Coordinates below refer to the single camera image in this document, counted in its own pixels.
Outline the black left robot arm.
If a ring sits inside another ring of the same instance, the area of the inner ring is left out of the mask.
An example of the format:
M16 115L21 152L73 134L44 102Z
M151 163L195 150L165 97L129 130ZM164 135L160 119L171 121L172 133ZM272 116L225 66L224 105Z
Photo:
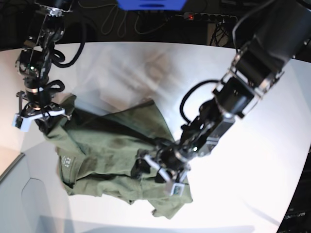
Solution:
M199 115L183 125L176 142L158 138L154 150L138 150L131 177L139 179L151 169L156 181L180 184L190 161L209 155L245 108L257 102L278 82L288 61L311 36L311 3L308 0L268 0L246 13L234 26L232 40L244 21L262 19L251 40L236 48L226 74L215 81L213 98L204 102Z

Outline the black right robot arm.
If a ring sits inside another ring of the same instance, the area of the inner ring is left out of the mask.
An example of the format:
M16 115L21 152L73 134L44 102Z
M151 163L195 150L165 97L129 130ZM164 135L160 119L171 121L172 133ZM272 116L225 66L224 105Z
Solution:
M16 61L16 68L24 80L24 91L17 92L19 112L14 115L13 126L23 132L35 121L44 129L52 117L65 115L65 109L52 101L55 94L64 91L62 81L49 80L53 65L68 68L75 64L86 43L86 24L81 21L81 42L73 59L65 63L65 55L55 44L65 32L64 16L71 13L74 0L36 0L38 9L28 28L28 36Z

